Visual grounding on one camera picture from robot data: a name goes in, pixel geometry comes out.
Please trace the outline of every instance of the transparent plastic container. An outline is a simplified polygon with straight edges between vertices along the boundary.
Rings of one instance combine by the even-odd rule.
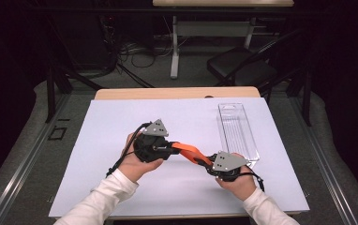
[[[252,165],[255,164],[260,157],[243,104],[221,103],[218,108],[217,123],[222,150],[241,154]]]

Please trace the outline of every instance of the black wrist strap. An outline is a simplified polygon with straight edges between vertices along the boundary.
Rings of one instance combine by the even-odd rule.
[[[238,176],[243,176],[243,175],[252,175],[252,176],[255,176],[255,177],[256,177],[256,180],[258,181],[259,188],[261,188],[261,190],[264,192],[263,179],[261,179],[260,176],[258,176],[258,175],[255,174],[254,172],[242,172],[242,173],[238,174]]]

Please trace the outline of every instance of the white paper sheet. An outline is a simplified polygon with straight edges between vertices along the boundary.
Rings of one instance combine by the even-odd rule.
[[[309,210],[276,125],[263,98],[93,100],[72,151],[50,217],[59,218],[89,194],[120,157],[127,135],[161,119],[168,141],[197,146],[206,156],[221,149],[218,103],[242,103],[261,159],[254,167],[266,193],[286,212]],[[242,202],[222,189],[201,166],[171,156],[146,174],[135,195],[120,203],[115,218],[244,215]]]

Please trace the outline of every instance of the wrist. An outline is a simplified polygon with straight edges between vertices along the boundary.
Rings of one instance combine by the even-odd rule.
[[[142,174],[137,172],[136,169],[131,166],[121,165],[118,167],[118,170],[120,170],[121,173],[133,183],[137,183],[137,181],[142,177]]]

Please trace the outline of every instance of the person's left hand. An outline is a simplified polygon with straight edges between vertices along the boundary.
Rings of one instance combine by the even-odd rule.
[[[139,134],[129,134],[127,137],[127,144],[133,135],[138,136]],[[141,162],[138,157],[133,154],[133,143],[130,145],[127,153],[130,154],[124,158],[123,162],[118,167],[118,170],[120,170],[121,173],[134,183],[137,182],[145,173],[155,170],[164,161],[164,159],[159,158],[152,162]]]

